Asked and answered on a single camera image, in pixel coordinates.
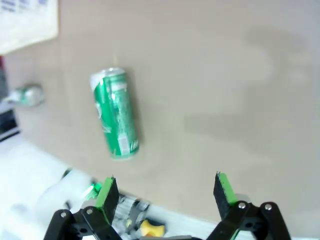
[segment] can lid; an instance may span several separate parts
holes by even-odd
[[[94,73],[91,75],[90,78],[90,86],[91,86],[91,90],[92,92],[95,90],[95,88],[97,87],[97,85],[100,83],[100,81],[106,76],[106,70],[101,70],[97,73]]]
[[[110,67],[105,70],[106,77],[116,76],[116,75],[120,75],[120,74],[124,74],[124,73],[125,73],[125,71],[120,67]]]
[[[92,74],[91,78],[90,78],[91,90],[94,91],[95,88],[97,87],[97,85],[100,83],[100,81],[104,77],[111,77],[111,76],[116,76],[116,75],[120,75],[120,74],[124,74],[124,73],[125,73],[125,71],[120,67],[110,67],[110,68],[103,69],[97,73]]]

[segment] green soda can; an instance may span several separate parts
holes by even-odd
[[[125,71],[119,67],[104,69],[91,75],[90,84],[112,156],[129,158],[139,150],[139,141]]]

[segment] soda can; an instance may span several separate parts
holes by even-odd
[[[91,75],[91,90],[111,155],[126,159],[139,150],[126,73],[111,67]]]
[[[3,100],[16,105],[35,107],[45,100],[45,94],[40,85],[33,84],[14,89]]]

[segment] can label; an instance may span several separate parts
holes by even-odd
[[[93,91],[104,136],[114,157],[129,157],[139,149],[125,74],[106,76]]]

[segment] yellow object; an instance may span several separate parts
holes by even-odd
[[[140,230],[142,233],[142,236],[152,236],[152,237],[162,237],[165,235],[165,226],[154,226],[151,225],[148,220],[144,220],[141,223]]]

